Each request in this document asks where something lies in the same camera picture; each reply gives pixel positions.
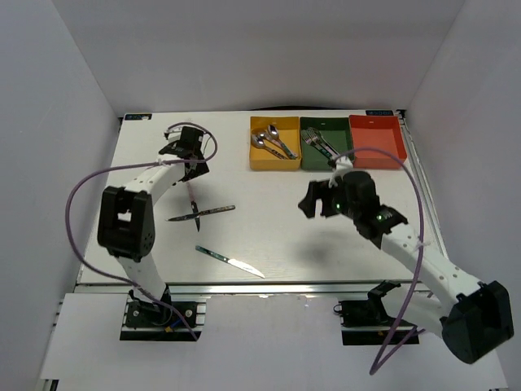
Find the pink handled knife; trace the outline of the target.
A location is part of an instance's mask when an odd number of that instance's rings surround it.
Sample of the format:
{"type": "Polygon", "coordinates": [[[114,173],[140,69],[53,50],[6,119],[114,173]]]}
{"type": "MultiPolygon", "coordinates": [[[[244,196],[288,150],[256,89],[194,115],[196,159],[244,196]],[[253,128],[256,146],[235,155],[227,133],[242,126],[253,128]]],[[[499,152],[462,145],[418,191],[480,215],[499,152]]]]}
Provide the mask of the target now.
{"type": "MultiPolygon", "coordinates": [[[[187,190],[188,190],[188,194],[189,194],[190,206],[191,206],[191,209],[192,209],[192,213],[198,213],[199,212],[199,208],[198,208],[197,202],[195,200],[195,193],[193,191],[191,183],[187,182],[186,186],[187,186],[187,190]]],[[[200,232],[200,218],[199,217],[195,217],[194,221],[195,221],[195,226],[196,226],[197,231],[200,232]]]]}

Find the dark handled fork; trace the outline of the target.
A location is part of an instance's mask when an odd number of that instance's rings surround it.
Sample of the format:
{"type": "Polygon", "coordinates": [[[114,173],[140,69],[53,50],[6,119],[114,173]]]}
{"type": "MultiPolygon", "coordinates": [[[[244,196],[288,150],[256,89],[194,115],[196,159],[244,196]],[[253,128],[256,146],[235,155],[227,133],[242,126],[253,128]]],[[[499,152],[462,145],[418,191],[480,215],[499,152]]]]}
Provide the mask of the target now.
{"type": "Polygon", "coordinates": [[[332,157],[331,152],[324,147],[324,145],[321,143],[321,139],[316,135],[314,131],[302,130],[300,132],[300,137],[305,141],[306,144],[316,149],[325,158],[330,159],[332,157]]]}

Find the dark handled spoon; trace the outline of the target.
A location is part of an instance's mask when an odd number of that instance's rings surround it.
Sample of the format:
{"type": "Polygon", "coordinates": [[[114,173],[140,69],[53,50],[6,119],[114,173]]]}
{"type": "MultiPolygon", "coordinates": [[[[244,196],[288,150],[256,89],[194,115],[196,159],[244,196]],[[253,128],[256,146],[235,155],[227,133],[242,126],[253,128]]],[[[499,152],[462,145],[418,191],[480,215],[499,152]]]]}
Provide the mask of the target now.
{"type": "Polygon", "coordinates": [[[276,151],[275,149],[268,147],[265,142],[258,138],[255,134],[252,135],[252,144],[253,147],[260,150],[265,150],[268,153],[272,154],[273,156],[276,156],[280,160],[286,160],[287,158],[282,155],[280,152],[276,151]]]}

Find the dark handled knife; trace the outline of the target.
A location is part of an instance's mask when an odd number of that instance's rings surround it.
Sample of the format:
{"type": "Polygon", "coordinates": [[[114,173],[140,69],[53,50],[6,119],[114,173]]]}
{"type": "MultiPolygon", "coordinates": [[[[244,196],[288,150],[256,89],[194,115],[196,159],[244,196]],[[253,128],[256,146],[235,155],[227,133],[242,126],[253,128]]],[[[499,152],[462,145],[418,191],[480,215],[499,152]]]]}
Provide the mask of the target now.
{"type": "Polygon", "coordinates": [[[182,216],[171,217],[171,218],[168,218],[167,221],[168,222],[181,222],[181,221],[193,220],[193,219],[197,219],[197,218],[202,217],[202,216],[208,216],[208,215],[213,215],[213,214],[217,214],[217,213],[229,212],[229,211],[232,211],[232,210],[235,210],[235,209],[236,209],[236,207],[234,205],[226,205],[226,206],[223,206],[223,207],[218,207],[218,208],[206,209],[206,210],[198,211],[196,213],[189,213],[189,214],[182,215],[182,216]]]}

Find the green handled spoon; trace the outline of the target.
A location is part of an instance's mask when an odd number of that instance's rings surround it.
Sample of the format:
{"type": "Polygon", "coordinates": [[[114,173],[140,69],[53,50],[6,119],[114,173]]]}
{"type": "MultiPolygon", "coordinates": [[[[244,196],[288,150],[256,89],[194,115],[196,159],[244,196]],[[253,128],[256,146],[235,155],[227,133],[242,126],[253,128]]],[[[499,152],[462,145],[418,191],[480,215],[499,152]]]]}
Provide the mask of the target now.
{"type": "Polygon", "coordinates": [[[298,156],[282,141],[278,128],[275,125],[268,125],[267,137],[269,141],[274,142],[278,147],[280,147],[290,159],[297,159],[298,156]]]}

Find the green handled knife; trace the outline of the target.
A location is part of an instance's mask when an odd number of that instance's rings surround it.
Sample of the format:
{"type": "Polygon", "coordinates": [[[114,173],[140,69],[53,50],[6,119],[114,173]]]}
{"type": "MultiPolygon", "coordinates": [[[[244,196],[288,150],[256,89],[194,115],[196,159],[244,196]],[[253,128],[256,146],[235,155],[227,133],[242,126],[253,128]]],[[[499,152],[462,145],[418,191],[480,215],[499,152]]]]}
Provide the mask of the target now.
{"type": "Polygon", "coordinates": [[[247,264],[246,262],[243,262],[243,261],[239,261],[237,259],[234,259],[234,258],[229,258],[229,257],[225,257],[223,255],[221,255],[220,253],[215,253],[213,252],[212,250],[209,250],[207,248],[204,248],[204,247],[201,247],[199,245],[196,245],[195,246],[195,250],[202,253],[202,254],[205,254],[209,257],[212,257],[214,259],[217,259],[218,261],[221,261],[221,262],[224,262],[228,265],[231,265],[233,267],[236,267],[242,271],[245,271],[251,275],[255,275],[256,277],[259,277],[261,279],[264,279],[265,278],[265,275],[259,271],[257,268],[255,268],[254,266],[251,266],[249,264],[247,264]]]}

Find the pink handled spoon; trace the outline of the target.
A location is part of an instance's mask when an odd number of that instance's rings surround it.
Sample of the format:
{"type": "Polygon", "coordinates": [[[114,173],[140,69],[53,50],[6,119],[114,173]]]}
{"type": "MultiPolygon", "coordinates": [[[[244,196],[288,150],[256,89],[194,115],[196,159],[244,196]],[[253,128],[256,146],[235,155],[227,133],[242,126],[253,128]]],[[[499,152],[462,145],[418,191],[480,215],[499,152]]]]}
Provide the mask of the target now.
{"type": "Polygon", "coordinates": [[[268,146],[268,143],[274,145],[275,147],[277,147],[278,149],[282,149],[282,147],[280,146],[279,142],[276,141],[274,138],[272,138],[271,136],[267,135],[266,133],[264,132],[256,132],[254,133],[258,138],[262,139],[265,144],[268,146]]]}

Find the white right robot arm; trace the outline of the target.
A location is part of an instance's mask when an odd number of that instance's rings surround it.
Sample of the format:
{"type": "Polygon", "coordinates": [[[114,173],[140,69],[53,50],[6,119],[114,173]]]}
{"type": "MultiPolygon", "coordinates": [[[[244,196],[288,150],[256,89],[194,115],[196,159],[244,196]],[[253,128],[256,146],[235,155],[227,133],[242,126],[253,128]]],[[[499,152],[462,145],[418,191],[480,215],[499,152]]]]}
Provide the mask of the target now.
{"type": "Polygon", "coordinates": [[[407,323],[437,335],[460,361],[472,364],[514,335],[507,289],[484,283],[455,266],[438,250],[421,242],[405,216],[382,204],[372,177],[351,171],[333,180],[312,181],[298,207],[315,217],[316,203],[323,217],[344,215],[357,232],[378,250],[398,260],[432,292],[413,295],[405,312],[400,308],[408,294],[398,282],[383,281],[356,305],[342,304],[347,326],[384,325],[401,316],[407,323]]]}

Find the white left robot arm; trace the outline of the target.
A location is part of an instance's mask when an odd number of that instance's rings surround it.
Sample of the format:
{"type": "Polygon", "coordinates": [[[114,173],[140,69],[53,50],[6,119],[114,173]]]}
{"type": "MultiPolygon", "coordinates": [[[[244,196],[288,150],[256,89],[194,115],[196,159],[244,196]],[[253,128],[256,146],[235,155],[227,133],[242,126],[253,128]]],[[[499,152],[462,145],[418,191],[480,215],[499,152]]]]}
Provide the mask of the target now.
{"type": "Polygon", "coordinates": [[[160,277],[151,250],[155,243],[154,205],[179,182],[209,172],[204,160],[204,131],[183,123],[180,134],[173,127],[164,133],[162,147],[152,167],[120,187],[106,187],[102,194],[97,240],[137,284],[132,298],[146,303],[144,315],[155,325],[172,315],[168,285],[160,277]]]}

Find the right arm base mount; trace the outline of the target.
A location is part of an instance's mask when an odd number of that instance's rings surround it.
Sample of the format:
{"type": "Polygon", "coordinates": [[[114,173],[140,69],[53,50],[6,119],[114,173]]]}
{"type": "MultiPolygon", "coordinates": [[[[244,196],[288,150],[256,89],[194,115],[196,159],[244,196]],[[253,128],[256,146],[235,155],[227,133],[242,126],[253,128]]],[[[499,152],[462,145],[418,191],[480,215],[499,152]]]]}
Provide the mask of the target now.
{"type": "Polygon", "coordinates": [[[333,312],[341,320],[344,346],[376,346],[384,342],[395,319],[387,314],[381,299],[400,286],[394,281],[383,281],[368,291],[364,299],[345,299],[334,305],[333,312]]]}

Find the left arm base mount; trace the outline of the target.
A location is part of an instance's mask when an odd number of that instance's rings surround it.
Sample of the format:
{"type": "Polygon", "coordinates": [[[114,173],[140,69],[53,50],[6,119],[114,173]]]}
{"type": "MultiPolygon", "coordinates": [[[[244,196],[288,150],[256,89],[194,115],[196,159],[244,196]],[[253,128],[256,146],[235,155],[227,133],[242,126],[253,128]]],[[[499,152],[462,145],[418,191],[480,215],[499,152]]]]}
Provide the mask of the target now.
{"type": "MultiPolygon", "coordinates": [[[[170,301],[184,317],[193,333],[200,337],[206,314],[203,301],[170,301]]],[[[127,295],[120,329],[121,341],[195,342],[181,318],[156,303],[141,301],[132,290],[127,295]]]]}

